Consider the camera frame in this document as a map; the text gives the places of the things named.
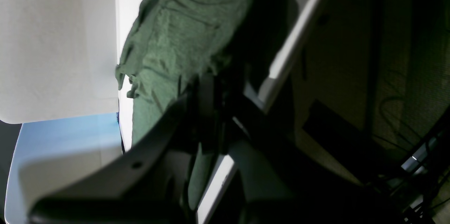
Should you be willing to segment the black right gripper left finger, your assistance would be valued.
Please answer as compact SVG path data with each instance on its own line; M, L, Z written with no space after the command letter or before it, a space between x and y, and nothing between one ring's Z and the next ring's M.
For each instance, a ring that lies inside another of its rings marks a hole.
M29 224L196 224L188 189L198 168L203 196L219 158L220 99L214 75L195 76L137 145L38 200Z

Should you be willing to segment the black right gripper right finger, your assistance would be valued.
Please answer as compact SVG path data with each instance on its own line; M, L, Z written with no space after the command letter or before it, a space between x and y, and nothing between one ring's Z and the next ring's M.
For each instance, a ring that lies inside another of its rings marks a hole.
M404 216L374 190L326 170L302 153L243 94L225 84L230 136L225 148L245 197L239 224L403 224Z

